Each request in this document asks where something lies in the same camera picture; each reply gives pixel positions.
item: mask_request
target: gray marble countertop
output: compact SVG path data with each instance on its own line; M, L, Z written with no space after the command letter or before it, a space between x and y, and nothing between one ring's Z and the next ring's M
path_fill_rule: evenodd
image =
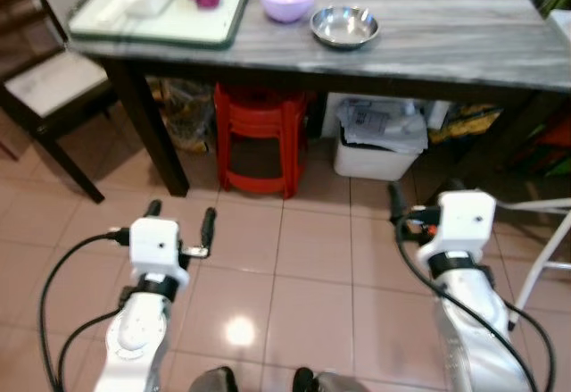
M309 16L275 23L250 0L227 50L79 39L70 47L129 60L571 91L569 47L529 0L317 0L315 9L329 4L367 7L380 37L360 50L332 50L313 38Z

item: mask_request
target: metal bowl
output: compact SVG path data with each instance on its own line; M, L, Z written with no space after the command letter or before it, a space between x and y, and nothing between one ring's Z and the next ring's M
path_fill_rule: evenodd
M311 30L324 44L335 48L358 48L378 35L377 20L367 9L329 6L311 17Z

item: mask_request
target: black cable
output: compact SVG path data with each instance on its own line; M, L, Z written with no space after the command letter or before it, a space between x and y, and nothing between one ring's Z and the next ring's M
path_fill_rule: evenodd
M506 340L500 332L498 332L490 323L488 323L484 318L482 318L478 313L474 312L472 309L467 307L466 305L462 304L460 300L456 299L455 297L451 296L447 292L438 288L432 280L427 278L414 263L410 260L409 255L407 254L406 250L404 249L402 243L404 242L404 238L402 236L402 228L405 225L406 221L410 219L410 215L402 216L399 221L397 222L396 228L396 244L399 248L399 252L401 253L401 257L404 262L407 264L409 269L414 273L414 275L427 287L433 290L435 294L437 294L441 298L445 298L454 305L456 305L459 309L464 311L465 313L469 314L472 318L474 318L480 325L482 325L485 329L487 329L500 343L511 353L511 355L516 358L517 363L521 366L521 369L524 371L525 377L527 378L527 382L529 383L532 392L539 392L537 385L535 384L534 375L531 373L525 361L521 358L517 350Z
M65 366L65 355L68 353L68 350L71 346L71 343L73 342L73 340L79 335L81 334L83 331L85 331L86 329L88 329L89 327L96 325L99 322L103 322L109 318L112 318L113 316L119 314L119 312L121 311L121 308L119 309L115 309L112 312L103 314L101 316L98 316L94 319L92 319L91 321L87 321L86 323L84 323L83 325L81 325L79 328L77 328L75 331L73 331L71 333L71 335L68 337L68 339L66 340L65 344L62 347L62 351L60 352L60 358L57 362L57 379L60 383L60 390L62 392L65 391L65 381L63 380L63 376L65 373L64 370L64 366Z
M57 262L57 264L52 268L50 274L47 276L46 283L42 289L42 295L39 300L39 313L38 313L38 328L39 328L39 340L41 345L42 351L42 359L44 361L44 366L46 367L47 378L50 382L50 386L54 392L61 391L61 385L58 379L54 375L54 367L52 365L52 358L50 356L49 346L47 344L47 337L46 337L46 298L47 298L47 291L54 280L55 274L60 270L63 263L67 261L67 259L72 256L75 252L77 252L81 247L88 245L89 243L95 242L97 240L107 240L113 239L115 233L105 233L99 234L97 236L92 236L91 238L86 238L82 240L78 244L76 244L72 249L70 249L61 259Z
M556 359L555 350L553 349L553 343L551 342L550 336L547 334L545 329L543 329L543 327L540 325L540 323L532 317L531 314L526 313L521 309L518 309L509 301L503 300L503 303L512 312L516 312L522 318L524 318L526 321L531 323L531 325L535 328L537 333L542 338L543 344L545 345L545 349L547 350L547 357L548 357L548 363L547 364L550 367L548 374L547 374L547 382L545 384L545 392L551 392L553 390L553 387L555 386L555 376L557 374L557 364L556 364L557 359Z

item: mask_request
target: table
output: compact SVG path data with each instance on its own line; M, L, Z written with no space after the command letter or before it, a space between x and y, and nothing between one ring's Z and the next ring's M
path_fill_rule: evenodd
M321 91L490 102L505 112L457 164L468 185L505 159L571 92L571 54L529 0L317 0L366 6L381 36L341 52L308 19L268 20L250 0L227 50L71 39L102 64L173 196L188 181L144 75Z

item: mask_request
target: cutting board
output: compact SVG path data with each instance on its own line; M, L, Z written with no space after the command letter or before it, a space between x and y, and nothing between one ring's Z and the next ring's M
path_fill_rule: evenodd
M194 0L172 0L161 14L151 18L119 17L101 25L96 15L111 0L87 0L71 17L72 36L81 38L175 43L224 47L234 39L247 0L220 0L219 6L203 9Z

